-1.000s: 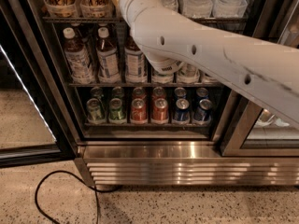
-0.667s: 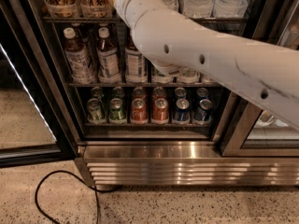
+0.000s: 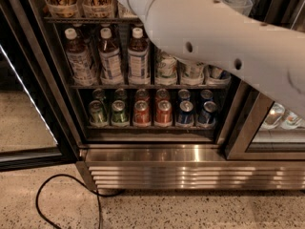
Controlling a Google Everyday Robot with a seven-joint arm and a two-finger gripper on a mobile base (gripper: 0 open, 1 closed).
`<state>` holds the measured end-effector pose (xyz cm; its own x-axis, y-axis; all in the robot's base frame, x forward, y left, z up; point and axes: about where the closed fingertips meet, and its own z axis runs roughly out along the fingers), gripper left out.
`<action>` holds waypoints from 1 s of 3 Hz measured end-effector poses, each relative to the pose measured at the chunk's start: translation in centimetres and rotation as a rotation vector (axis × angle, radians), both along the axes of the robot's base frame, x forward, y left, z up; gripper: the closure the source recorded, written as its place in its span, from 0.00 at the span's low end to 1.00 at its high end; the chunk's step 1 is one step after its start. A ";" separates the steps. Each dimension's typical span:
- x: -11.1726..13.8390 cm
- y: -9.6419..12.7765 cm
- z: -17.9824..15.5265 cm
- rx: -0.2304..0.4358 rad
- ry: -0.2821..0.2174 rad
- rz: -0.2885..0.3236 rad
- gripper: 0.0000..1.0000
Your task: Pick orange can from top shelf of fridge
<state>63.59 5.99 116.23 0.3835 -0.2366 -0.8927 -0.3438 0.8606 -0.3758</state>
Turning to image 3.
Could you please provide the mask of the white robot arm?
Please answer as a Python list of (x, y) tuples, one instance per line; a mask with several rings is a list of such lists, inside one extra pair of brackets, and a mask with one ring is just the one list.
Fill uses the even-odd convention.
[(260, 21), (219, 0), (118, 0), (159, 49), (217, 66), (305, 116), (305, 35)]

